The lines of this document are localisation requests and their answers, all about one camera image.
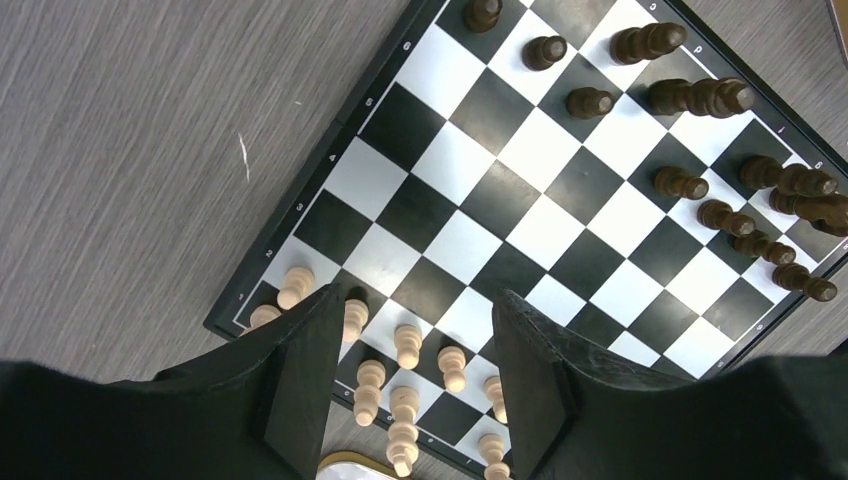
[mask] dark wooden chess piece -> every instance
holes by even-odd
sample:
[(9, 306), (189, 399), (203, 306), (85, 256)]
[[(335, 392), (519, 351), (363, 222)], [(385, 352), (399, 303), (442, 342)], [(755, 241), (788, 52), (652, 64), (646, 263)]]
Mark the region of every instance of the dark wooden chess piece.
[(474, 33), (495, 28), (503, 10), (503, 0), (471, 0), (462, 11), (465, 25)]
[(615, 98), (610, 92), (598, 90), (597, 88), (578, 88), (568, 94), (565, 105), (573, 117), (588, 120), (600, 117), (612, 111)]
[(777, 187), (784, 195), (823, 197), (835, 192), (836, 179), (821, 170), (811, 170), (800, 163), (784, 168), (772, 157), (758, 155), (749, 158), (739, 179), (746, 186), (761, 190)]
[(669, 197), (700, 200), (710, 191), (710, 184), (680, 167), (663, 167), (654, 177), (654, 188)]
[(694, 84), (683, 79), (661, 80), (651, 85), (649, 103), (655, 115), (690, 112), (703, 117), (728, 118), (754, 106), (754, 90), (738, 78), (707, 78)]
[(623, 65), (656, 60), (683, 45), (686, 37), (686, 29), (676, 23), (651, 23), (642, 28), (628, 28), (612, 37), (610, 55)]
[(750, 235), (757, 228), (753, 218), (734, 212), (730, 205), (721, 200), (707, 200), (701, 204), (698, 221), (707, 228), (722, 230), (734, 237)]
[(810, 275), (807, 267), (797, 263), (777, 267), (771, 278), (779, 287), (804, 292), (804, 295), (819, 302), (833, 300), (838, 292), (836, 285), (821, 277)]
[(780, 242), (773, 242), (761, 230), (744, 237), (736, 237), (733, 248), (749, 257), (762, 257), (775, 265), (786, 265), (795, 261), (795, 249)]
[(558, 35), (539, 37), (527, 43), (522, 52), (522, 59), (530, 70), (542, 71), (562, 60), (567, 50), (568, 43)]

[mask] light wooden chess piece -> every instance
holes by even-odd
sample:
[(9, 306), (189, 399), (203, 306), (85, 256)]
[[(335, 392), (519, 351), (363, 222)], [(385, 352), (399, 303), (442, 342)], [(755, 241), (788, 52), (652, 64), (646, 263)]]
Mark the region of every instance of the light wooden chess piece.
[(459, 347), (445, 347), (439, 352), (439, 370), (445, 374), (445, 389), (461, 392), (466, 385), (465, 353)]
[(412, 475), (412, 465), (418, 460), (418, 427), (415, 416), (421, 405), (418, 392), (409, 387), (392, 391), (389, 405), (394, 423), (389, 427), (389, 446), (386, 457), (399, 477)]
[(386, 367), (377, 360), (366, 360), (359, 365), (356, 381), (359, 386), (353, 392), (353, 416), (356, 423), (367, 427), (377, 418), (377, 408), (383, 398), (380, 387), (386, 381)]
[(497, 421), (506, 425), (506, 404), (503, 400), (501, 377), (490, 377), (486, 380), (483, 388), (486, 391), (486, 398), (492, 402), (492, 410), (495, 411), (495, 418)]
[(402, 325), (395, 330), (395, 347), (398, 349), (398, 365), (400, 368), (412, 370), (418, 366), (421, 354), (421, 330), (414, 325)]
[(503, 462), (504, 449), (503, 439), (494, 433), (483, 435), (477, 443), (477, 450), (488, 465), (483, 471), (486, 480), (509, 480), (509, 465)]
[(277, 295), (277, 304), (284, 310), (290, 310), (309, 295), (315, 285), (315, 275), (308, 268), (294, 267), (286, 272), (283, 287)]

